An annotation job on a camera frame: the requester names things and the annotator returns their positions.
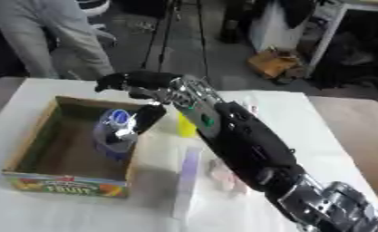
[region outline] fruit box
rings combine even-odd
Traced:
[[[123,161],[108,159],[94,148],[92,129],[109,109],[133,113],[140,107],[58,96],[6,162],[3,174],[21,190],[127,197],[134,149]]]

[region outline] yellow cup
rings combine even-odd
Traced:
[[[179,112],[178,134],[183,138],[193,138],[196,136],[196,126]]]

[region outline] tripod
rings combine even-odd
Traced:
[[[196,3],[193,4],[185,4],[185,5],[195,5],[197,7],[197,13],[199,18],[199,30],[200,30],[200,37],[201,37],[201,46],[202,46],[202,59],[203,59],[203,65],[204,65],[204,78],[207,82],[209,82],[208,79],[208,60],[207,60],[207,47],[206,47],[206,39],[204,36],[204,27],[203,27],[203,16],[202,16],[202,3],[201,0],[195,0]],[[170,4],[167,6],[167,22],[166,22],[166,29],[164,32],[163,42],[161,46],[161,52],[158,57],[158,72],[160,73],[163,67],[164,59],[165,59],[165,52],[166,48],[168,47],[169,43],[169,37],[170,37],[170,28],[171,28],[171,22],[173,18],[175,17],[175,14],[177,14],[177,18],[179,20],[179,12],[181,11],[181,6],[183,5],[182,0],[171,0]],[[145,59],[143,63],[141,64],[141,69],[145,69],[146,65],[149,60],[149,56],[153,47],[153,44],[155,42],[156,35],[158,34],[160,22],[162,18],[157,18],[155,29],[152,32],[152,36],[150,39],[148,51],[146,52]]]

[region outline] floor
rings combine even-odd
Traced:
[[[317,96],[378,99],[376,91],[369,87],[351,85],[343,89],[321,91],[305,80],[296,80],[288,85],[277,86],[261,78],[246,63],[247,58],[253,54],[251,46],[246,43],[225,44],[217,39],[223,16],[222,1],[204,2],[209,76],[212,86],[217,90],[289,91]],[[106,24],[107,30],[118,38],[116,46],[105,48],[112,65],[118,72],[129,72],[140,68],[150,40],[150,32],[137,31],[134,28],[134,25],[140,21],[152,21],[152,19],[124,14],[117,5],[112,5],[108,12],[94,19],[94,22]],[[181,21],[174,22],[172,26],[163,71],[203,76],[204,66],[199,39],[196,8],[193,5],[183,6]],[[162,36],[158,36],[148,65],[149,70],[157,70],[157,55],[160,52],[161,42]],[[53,59],[57,62],[58,69],[65,70],[72,76],[83,79],[92,78],[82,64],[65,50],[56,51]]]

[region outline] person's leg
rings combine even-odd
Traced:
[[[0,0],[0,30],[31,76],[58,77],[29,1]]]
[[[45,4],[41,17],[63,44],[72,49],[98,77],[114,73],[107,54],[76,0],[41,1]]]

